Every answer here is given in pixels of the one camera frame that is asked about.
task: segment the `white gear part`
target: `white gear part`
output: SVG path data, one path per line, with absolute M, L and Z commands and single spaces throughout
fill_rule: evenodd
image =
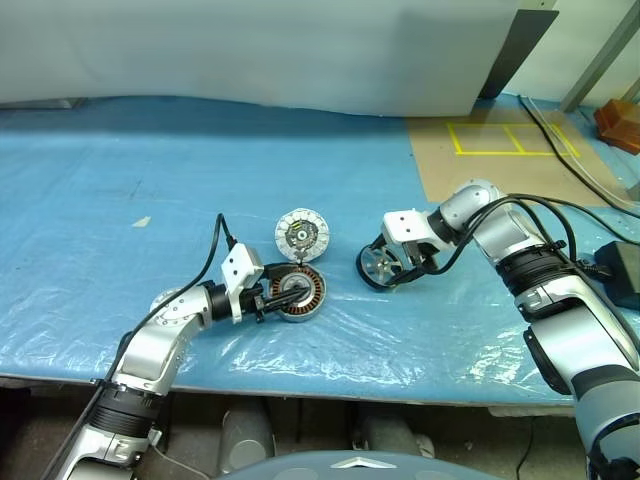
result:
M 297 208 L 278 220 L 275 231 L 278 250 L 292 262 L 309 262 L 329 245 L 329 225 L 313 210 Z

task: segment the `metal pole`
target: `metal pole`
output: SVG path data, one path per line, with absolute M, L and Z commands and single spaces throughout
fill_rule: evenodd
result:
M 640 0 L 636 0 L 611 34 L 609 40 L 603 45 L 582 76 L 567 93 L 567 96 L 564 97 L 560 104 L 560 110 L 572 112 L 576 109 L 639 28 Z

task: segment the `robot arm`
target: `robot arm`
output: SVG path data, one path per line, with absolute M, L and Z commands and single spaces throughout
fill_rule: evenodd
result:
M 463 185 L 435 212 L 384 215 L 382 234 L 357 261 L 363 279 L 384 289 L 443 273 L 438 252 L 473 232 L 491 266 L 515 297 L 529 327 L 524 339 L 555 391 L 572 395 L 580 436 L 601 478 L 636 478 L 640 464 L 638 341 L 611 302 L 544 235 L 510 205 L 473 220 L 505 195 L 486 181 Z M 413 269 L 404 270 L 391 245 Z
M 100 386 L 77 434 L 43 478 L 130 479 L 130 467 L 160 438 L 155 422 L 193 337 L 229 317 L 234 323 L 248 313 L 261 319 L 264 313 L 304 301 L 309 289 L 298 284 L 276 295 L 262 295 L 260 280 L 273 281 L 295 268 L 262 265 L 253 249 L 235 243 L 222 264 L 223 285 L 209 281 L 194 286 L 137 330 L 113 374 Z M 151 310 L 175 292 L 159 295 Z

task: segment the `orange block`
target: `orange block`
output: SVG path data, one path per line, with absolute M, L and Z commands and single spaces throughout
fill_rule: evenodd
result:
M 640 106 L 609 100 L 595 111 L 598 138 L 633 155 L 640 153 Z

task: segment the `table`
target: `table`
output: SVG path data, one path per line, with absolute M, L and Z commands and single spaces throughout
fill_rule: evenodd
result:
M 218 212 L 269 263 L 284 259 L 277 219 L 298 207 L 331 229 L 313 262 L 328 286 L 321 312 L 304 324 L 270 316 L 215 325 L 193 341 L 176 387 L 569 404 L 544 384 L 522 340 L 526 324 L 475 247 L 447 275 L 388 293 L 357 276 L 355 256 L 384 212 L 434 208 L 403 119 L 186 98 L 0 112 L 0 374 L 103 376 L 151 300 L 200 269 Z M 612 239 L 589 219 L 570 220 L 580 252 Z M 221 280 L 222 258 L 208 278 Z M 640 329 L 637 313 L 625 315 Z

